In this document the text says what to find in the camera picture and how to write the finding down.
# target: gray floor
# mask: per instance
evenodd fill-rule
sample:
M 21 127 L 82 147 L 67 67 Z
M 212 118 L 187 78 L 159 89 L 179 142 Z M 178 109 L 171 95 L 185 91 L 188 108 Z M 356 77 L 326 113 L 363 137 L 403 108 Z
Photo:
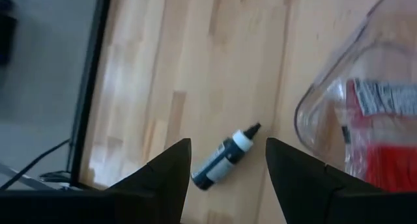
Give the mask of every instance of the gray floor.
M 0 72 L 0 161 L 20 170 L 70 137 L 96 0 L 15 3 L 12 62 Z M 54 152 L 28 175 L 64 169 L 67 152 Z M 6 180 L 0 176 L 0 184 Z

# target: black cord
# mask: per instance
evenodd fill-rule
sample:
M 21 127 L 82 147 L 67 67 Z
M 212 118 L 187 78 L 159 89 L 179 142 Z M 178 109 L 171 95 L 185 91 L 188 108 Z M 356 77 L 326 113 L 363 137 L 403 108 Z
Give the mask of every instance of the black cord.
M 23 168 L 20 172 L 18 172 L 18 174 L 14 175 L 13 178 L 11 178 L 9 181 L 7 181 L 5 184 L 3 184 L 0 187 L 0 191 L 4 191 L 7 188 L 9 188 L 11 185 L 13 185 L 13 183 L 15 183 L 16 181 L 18 181 L 20 177 L 22 177 L 27 171 L 29 171 L 30 169 L 32 169 L 32 167 L 35 166 L 45 156 L 47 156 L 51 152 L 57 150 L 58 148 L 64 146 L 65 144 L 67 144 L 69 142 L 70 142 L 70 140 L 67 139 L 67 140 L 63 141 L 62 143 L 58 144 L 57 146 L 55 146 L 55 147 L 47 150 L 46 152 L 42 153 L 40 156 L 38 156 L 36 159 L 34 159 L 29 165 L 26 165 L 25 168 Z

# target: clear plastic container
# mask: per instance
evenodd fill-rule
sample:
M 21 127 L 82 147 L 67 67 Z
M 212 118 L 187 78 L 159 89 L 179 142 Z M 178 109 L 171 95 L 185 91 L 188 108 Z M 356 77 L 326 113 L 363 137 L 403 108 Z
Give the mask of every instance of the clear plastic container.
M 295 113 L 299 140 L 321 160 L 359 178 L 364 178 L 366 169 L 364 155 L 355 155 L 357 150 L 352 151 L 350 143 L 367 140 L 364 134 L 378 140 L 417 143 L 417 124 L 405 122 L 401 116 L 385 118 L 383 124 L 373 119 L 370 128 L 362 128 L 360 133 L 343 135 L 342 131 L 351 123 L 346 104 L 349 80 L 417 83 L 416 41 L 417 0 L 380 0 L 348 41 L 331 55 L 301 99 Z

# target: hardwood floor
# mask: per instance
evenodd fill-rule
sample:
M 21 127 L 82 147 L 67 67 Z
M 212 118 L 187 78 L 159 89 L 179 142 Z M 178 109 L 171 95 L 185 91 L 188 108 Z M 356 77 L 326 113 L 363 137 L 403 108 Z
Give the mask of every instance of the hardwood floor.
M 239 128 L 255 145 L 183 223 L 283 223 L 265 139 L 301 148 L 297 102 L 376 0 L 112 0 L 80 180 L 103 188 L 183 137 L 192 168 Z

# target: white bottle cap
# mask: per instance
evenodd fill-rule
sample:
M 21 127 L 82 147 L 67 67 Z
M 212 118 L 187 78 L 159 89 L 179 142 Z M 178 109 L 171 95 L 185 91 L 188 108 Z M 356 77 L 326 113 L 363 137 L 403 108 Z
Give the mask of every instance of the white bottle cap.
M 242 149 L 244 152 L 249 151 L 249 149 L 252 147 L 253 142 L 252 140 L 248 139 L 246 135 L 242 132 L 242 130 L 236 131 L 232 136 L 233 141 L 236 143 L 236 145 Z

